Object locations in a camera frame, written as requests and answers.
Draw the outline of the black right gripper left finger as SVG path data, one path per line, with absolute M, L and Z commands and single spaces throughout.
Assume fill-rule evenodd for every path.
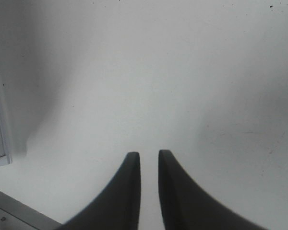
M 137 230 L 141 204 L 138 152 L 127 153 L 103 191 L 59 230 Z

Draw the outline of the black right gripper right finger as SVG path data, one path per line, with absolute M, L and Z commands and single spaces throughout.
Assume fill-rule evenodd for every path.
M 261 230 L 217 202 L 183 169 L 170 150 L 158 155 L 158 191 L 167 230 Z

